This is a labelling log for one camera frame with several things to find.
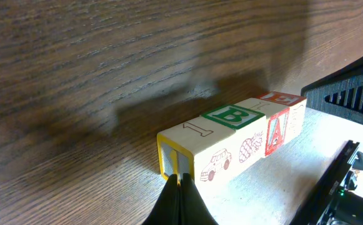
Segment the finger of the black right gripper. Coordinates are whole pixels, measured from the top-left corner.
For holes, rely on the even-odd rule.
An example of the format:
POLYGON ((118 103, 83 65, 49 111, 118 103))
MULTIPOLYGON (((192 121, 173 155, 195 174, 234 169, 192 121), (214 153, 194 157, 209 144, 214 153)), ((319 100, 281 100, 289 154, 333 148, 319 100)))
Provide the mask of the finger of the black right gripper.
POLYGON ((363 125, 363 57, 301 89, 307 107, 363 125))

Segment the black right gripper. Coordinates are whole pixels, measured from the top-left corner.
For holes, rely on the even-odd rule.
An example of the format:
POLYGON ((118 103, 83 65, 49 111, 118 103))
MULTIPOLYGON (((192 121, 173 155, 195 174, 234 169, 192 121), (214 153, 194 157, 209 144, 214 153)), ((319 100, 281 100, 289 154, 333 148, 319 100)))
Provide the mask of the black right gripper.
POLYGON ((363 171, 359 142, 349 140, 299 206, 290 225, 363 224, 363 197, 356 171, 363 171))

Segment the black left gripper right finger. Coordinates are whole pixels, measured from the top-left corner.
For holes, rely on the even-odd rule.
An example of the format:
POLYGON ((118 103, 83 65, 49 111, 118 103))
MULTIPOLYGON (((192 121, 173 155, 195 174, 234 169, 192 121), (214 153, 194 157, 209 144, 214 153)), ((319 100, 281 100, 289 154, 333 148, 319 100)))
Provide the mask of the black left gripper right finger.
POLYGON ((182 175, 180 183, 181 225, 218 225, 206 207, 189 173, 182 175))

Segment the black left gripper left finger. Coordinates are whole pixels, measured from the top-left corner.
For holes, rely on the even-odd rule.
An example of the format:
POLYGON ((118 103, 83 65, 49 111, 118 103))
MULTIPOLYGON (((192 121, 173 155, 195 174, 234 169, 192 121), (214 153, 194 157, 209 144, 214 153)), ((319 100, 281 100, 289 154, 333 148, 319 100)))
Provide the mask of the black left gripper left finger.
POLYGON ((178 225, 180 190, 176 174, 168 177, 152 211, 142 225, 178 225))

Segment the green edged picture block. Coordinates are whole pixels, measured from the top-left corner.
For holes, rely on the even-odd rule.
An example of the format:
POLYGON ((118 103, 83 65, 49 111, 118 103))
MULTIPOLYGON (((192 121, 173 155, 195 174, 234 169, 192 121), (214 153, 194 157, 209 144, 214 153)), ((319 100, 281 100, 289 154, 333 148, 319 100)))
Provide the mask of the green edged picture block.
POLYGON ((300 135, 302 131, 302 125, 304 122, 304 115, 307 104, 306 97, 288 94, 284 92, 270 91, 261 94, 257 98, 287 106, 289 108, 289 115, 286 125, 286 135, 284 138, 285 144, 300 135))

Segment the yellow car block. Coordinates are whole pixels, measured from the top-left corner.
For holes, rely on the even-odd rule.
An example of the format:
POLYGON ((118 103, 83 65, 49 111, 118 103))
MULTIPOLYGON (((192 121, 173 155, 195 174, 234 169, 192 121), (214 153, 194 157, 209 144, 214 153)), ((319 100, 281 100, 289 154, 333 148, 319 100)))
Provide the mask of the yellow car block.
POLYGON ((161 176, 188 173, 198 190, 218 189, 237 175, 235 130, 204 117, 157 134, 161 176))

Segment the red letter A block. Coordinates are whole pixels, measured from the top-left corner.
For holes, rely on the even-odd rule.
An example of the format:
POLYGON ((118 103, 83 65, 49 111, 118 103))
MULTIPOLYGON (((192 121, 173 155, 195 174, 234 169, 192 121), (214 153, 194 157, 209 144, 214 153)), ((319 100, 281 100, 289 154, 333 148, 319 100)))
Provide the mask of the red letter A block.
POLYGON ((236 104, 266 115, 266 141, 263 158, 268 157, 284 144, 289 108, 257 98, 249 98, 236 104))

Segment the pineapple green B block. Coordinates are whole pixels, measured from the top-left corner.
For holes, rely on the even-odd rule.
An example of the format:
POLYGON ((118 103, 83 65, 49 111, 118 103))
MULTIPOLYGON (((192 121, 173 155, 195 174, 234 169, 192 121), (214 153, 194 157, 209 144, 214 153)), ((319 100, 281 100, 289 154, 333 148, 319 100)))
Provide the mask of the pineapple green B block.
POLYGON ((265 151, 266 115, 246 107, 226 104, 205 112, 202 117, 231 129, 234 134, 227 140, 227 149, 243 171, 258 161, 265 151))

